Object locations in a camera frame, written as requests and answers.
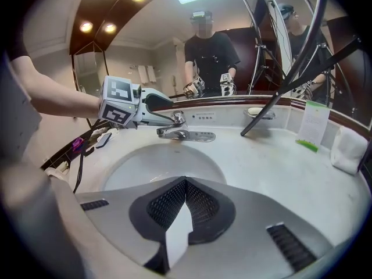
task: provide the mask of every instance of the sink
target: sink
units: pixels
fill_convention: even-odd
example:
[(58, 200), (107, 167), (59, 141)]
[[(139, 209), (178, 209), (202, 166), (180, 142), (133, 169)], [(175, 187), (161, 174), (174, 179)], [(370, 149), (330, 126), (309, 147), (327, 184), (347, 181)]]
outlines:
[(145, 146), (129, 153), (116, 166), (103, 190), (128, 188), (177, 176), (226, 183), (222, 171), (210, 157), (180, 144)]

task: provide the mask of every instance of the marble countertop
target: marble countertop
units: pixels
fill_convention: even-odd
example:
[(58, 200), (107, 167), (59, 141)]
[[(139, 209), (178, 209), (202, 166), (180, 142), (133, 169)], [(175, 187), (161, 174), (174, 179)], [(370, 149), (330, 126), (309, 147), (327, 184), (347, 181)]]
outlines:
[[(235, 127), (189, 127), (216, 134), (213, 142), (203, 143), (160, 139), (156, 128), (120, 130), (104, 148), (84, 158), (77, 192), (99, 191), (122, 158), (138, 148), (177, 143), (210, 157), (228, 185), (273, 198), (316, 227), (334, 246), (359, 230), (371, 205), (361, 173), (351, 176), (334, 168), (328, 149), (321, 147), (314, 153), (297, 144), (295, 134), (288, 130), (252, 130), (242, 137), (241, 129)], [(76, 158), (69, 172), (71, 188), (78, 166)]]

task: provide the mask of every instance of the chrome faucet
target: chrome faucet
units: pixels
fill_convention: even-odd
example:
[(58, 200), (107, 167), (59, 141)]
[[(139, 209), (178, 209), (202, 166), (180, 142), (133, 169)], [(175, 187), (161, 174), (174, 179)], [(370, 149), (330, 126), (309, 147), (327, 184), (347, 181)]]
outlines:
[(174, 121), (172, 125), (156, 129), (159, 138), (197, 142), (211, 142), (216, 138), (214, 133), (188, 131), (185, 114), (182, 110), (175, 110), (171, 118)]

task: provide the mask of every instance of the black grille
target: black grille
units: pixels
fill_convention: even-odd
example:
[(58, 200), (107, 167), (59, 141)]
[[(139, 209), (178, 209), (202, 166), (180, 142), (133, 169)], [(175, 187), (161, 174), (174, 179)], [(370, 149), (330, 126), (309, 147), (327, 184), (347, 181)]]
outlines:
[(100, 199), (99, 201), (81, 203), (80, 206), (82, 207), (84, 211), (89, 211), (89, 210), (94, 210), (96, 208), (100, 208), (103, 206), (107, 206), (108, 204), (109, 204), (108, 201), (104, 199)]
[(209, 221), (219, 211), (218, 201), (191, 183), (187, 183), (186, 205), (192, 216), (193, 227)]
[(315, 255), (284, 224), (266, 230), (295, 272), (316, 261)]
[(148, 214), (165, 230), (171, 226), (185, 202), (185, 186), (184, 180), (152, 200), (147, 206)]

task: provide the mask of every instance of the person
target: person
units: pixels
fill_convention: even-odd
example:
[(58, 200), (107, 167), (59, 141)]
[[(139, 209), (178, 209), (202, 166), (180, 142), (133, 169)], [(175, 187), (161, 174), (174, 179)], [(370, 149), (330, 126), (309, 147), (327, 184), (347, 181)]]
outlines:
[(80, 118), (97, 118), (99, 98), (67, 88), (38, 72), (23, 43), (23, 30), (7, 42), (6, 53), (20, 85), (40, 113)]
[(186, 81), (193, 81), (196, 64), (199, 77), (205, 82), (203, 96), (221, 96), (221, 75), (229, 72), (234, 78), (239, 57), (228, 35), (213, 31), (210, 11), (194, 12), (191, 23), (195, 35), (185, 43)]
[[(299, 16), (295, 12), (292, 5), (281, 3), (278, 5), (278, 7), (283, 17), (285, 27), (287, 28), (292, 56), (294, 59), (296, 59), (300, 53), (301, 47), (305, 42), (307, 34), (309, 33), (310, 26), (301, 24), (299, 21)], [(301, 76), (301, 74), (304, 72), (307, 65), (308, 67), (306, 68), (306, 71), (311, 70), (312, 68), (320, 65), (330, 56), (329, 52), (325, 51), (324, 48), (319, 48), (317, 54), (311, 60), (311, 57), (316, 49), (316, 45), (321, 43), (327, 43), (327, 41), (319, 31), (317, 39), (315, 40), (309, 53), (306, 55), (305, 61), (299, 70), (299, 76)], [(312, 81), (310, 81), (308, 85), (310, 86), (310, 92), (306, 93), (306, 98), (311, 98), (316, 102), (325, 104), (327, 95), (326, 75), (324, 73), (319, 74)]]

